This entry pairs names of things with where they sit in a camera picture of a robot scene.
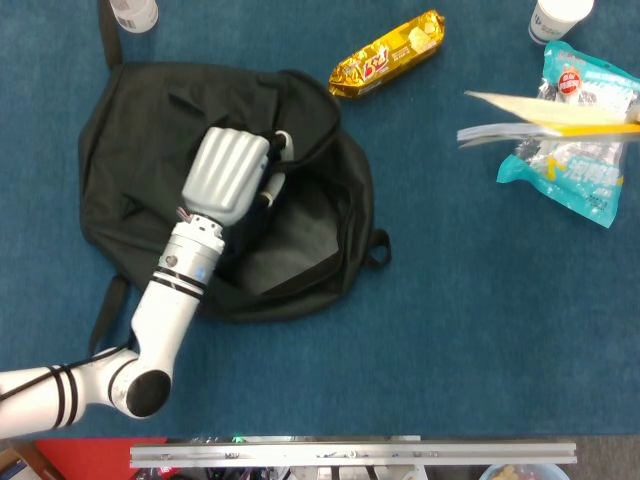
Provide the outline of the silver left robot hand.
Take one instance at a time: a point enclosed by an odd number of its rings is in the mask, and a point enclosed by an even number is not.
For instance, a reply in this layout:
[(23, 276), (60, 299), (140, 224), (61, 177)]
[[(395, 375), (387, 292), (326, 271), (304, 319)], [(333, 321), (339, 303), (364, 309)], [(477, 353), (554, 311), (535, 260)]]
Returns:
[(289, 162), (294, 146), (289, 133), (278, 130), (269, 140), (230, 128), (210, 128), (197, 151), (182, 189), (186, 209), (223, 227), (238, 223), (254, 203), (271, 207), (286, 175), (270, 172)]

